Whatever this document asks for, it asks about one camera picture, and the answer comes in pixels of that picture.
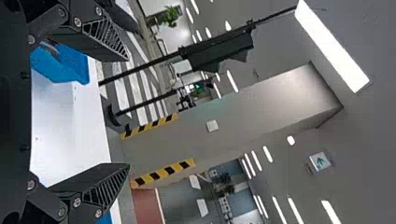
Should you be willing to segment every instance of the fluorescent light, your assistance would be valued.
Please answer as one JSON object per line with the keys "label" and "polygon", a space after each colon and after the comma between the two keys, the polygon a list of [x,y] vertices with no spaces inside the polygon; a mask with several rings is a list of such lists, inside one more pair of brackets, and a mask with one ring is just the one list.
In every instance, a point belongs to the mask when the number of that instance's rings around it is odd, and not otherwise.
{"label": "fluorescent light", "polygon": [[199,15],[199,8],[197,6],[197,4],[195,3],[195,0],[191,0],[192,6],[195,9],[195,12]]}
{"label": "fluorescent light", "polygon": [[192,17],[190,10],[187,7],[186,7],[186,12],[187,12],[187,15],[189,16],[190,22],[192,24],[194,24],[194,18]]}
{"label": "fluorescent light", "polygon": [[225,30],[226,31],[231,31],[233,28],[231,27],[230,23],[228,21],[225,21]]}
{"label": "fluorescent light", "polygon": [[202,37],[201,34],[199,33],[199,30],[196,30],[195,33],[197,34],[199,41],[202,41]]}
{"label": "fluorescent light", "polygon": [[248,170],[247,164],[245,163],[244,159],[242,159],[242,164],[244,164],[245,172],[247,173],[248,179],[251,179],[250,171]]}
{"label": "fluorescent light", "polygon": [[256,176],[256,171],[254,171],[253,166],[251,165],[251,162],[250,162],[250,158],[248,157],[247,153],[245,153],[245,159],[247,160],[247,165],[250,168],[251,174],[253,176]]}
{"label": "fluorescent light", "polygon": [[370,82],[305,1],[300,0],[295,17],[353,92],[359,91]]}
{"label": "fluorescent light", "polygon": [[271,153],[268,150],[268,147],[262,147],[262,150],[264,150],[265,156],[267,157],[267,160],[269,162],[273,162],[274,160],[272,159]]}
{"label": "fluorescent light", "polygon": [[296,205],[295,205],[293,199],[292,199],[291,197],[288,197],[288,201],[289,201],[291,210],[293,210],[293,213],[294,213],[294,215],[295,215],[296,218],[297,218],[297,222],[298,222],[299,224],[304,224],[303,219],[301,218],[300,213],[298,212],[297,207],[296,207]]}
{"label": "fluorescent light", "polygon": [[257,165],[257,168],[259,168],[259,171],[262,171],[262,165],[260,164],[260,161],[257,158],[256,152],[254,150],[251,150],[251,155],[253,156],[253,159],[256,162],[256,165]]}
{"label": "fluorescent light", "polygon": [[227,77],[230,79],[231,85],[233,86],[233,90],[235,92],[239,92],[238,87],[236,86],[235,82],[233,81],[233,76],[231,75],[230,70],[227,70]]}
{"label": "fluorescent light", "polygon": [[203,80],[206,80],[206,76],[205,76],[203,71],[201,71],[201,77],[202,77]]}
{"label": "fluorescent light", "polygon": [[205,31],[206,31],[206,35],[207,35],[207,38],[211,38],[212,37],[212,34],[210,33],[210,30],[209,30],[209,28],[205,28]]}
{"label": "fluorescent light", "polygon": [[322,200],[321,201],[324,209],[327,212],[327,215],[329,215],[330,220],[332,221],[332,224],[341,224],[340,218],[338,218],[337,214],[335,213],[334,209],[332,208],[332,204],[329,201]]}
{"label": "fluorescent light", "polygon": [[277,199],[274,196],[273,196],[273,202],[274,202],[276,210],[279,213],[280,219],[282,220],[283,224],[288,224],[288,222],[285,219],[285,216],[283,216],[282,210],[280,209],[279,203],[277,203]]}
{"label": "fluorescent light", "polygon": [[216,91],[216,93],[218,94],[219,99],[221,99],[221,94],[220,94],[218,85],[216,85],[216,83],[213,83],[213,86],[215,87],[215,91]]}
{"label": "fluorescent light", "polygon": [[293,146],[296,143],[296,141],[294,140],[293,136],[288,136],[288,142],[289,142],[289,144],[291,146]]}
{"label": "fluorescent light", "polygon": [[218,79],[218,81],[221,81],[219,73],[216,73],[216,78]]}
{"label": "fluorescent light", "polygon": [[262,203],[262,197],[260,197],[260,195],[257,197],[259,198],[259,203],[260,203],[260,206],[262,207],[262,211],[264,212],[265,217],[268,218],[267,210],[265,209],[264,204]]}
{"label": "fluorescent light", "polygon": [[259,209],[260,214],[262,215],[263,214],[262,208],[260,207],[259,202],[257,201],[256,195],[253,195],[253,198],[254,198],[254,202],[256,203],[257,208]]}

